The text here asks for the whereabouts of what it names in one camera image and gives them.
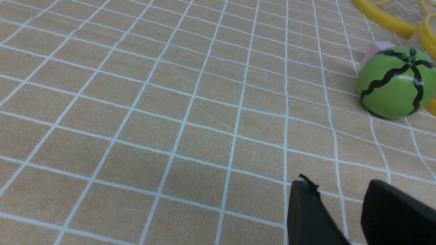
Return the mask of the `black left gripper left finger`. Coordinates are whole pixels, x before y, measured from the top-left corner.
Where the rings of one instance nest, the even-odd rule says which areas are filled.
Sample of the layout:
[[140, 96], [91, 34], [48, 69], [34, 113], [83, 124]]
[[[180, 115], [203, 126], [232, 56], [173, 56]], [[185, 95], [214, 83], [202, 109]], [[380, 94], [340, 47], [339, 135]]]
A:
[[290, 245], [350, 245], [324, 206], [318, 185], [307, 176], [291, 185], [287, 213]]

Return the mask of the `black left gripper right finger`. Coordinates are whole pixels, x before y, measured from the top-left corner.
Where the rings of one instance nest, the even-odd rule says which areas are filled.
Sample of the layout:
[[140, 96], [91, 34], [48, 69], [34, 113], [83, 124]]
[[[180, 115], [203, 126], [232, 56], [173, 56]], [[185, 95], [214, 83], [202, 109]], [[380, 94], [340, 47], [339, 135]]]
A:
[[436, 243], [435, 209], [382, 180], [369, 182], [361, 227], [369, 245]]

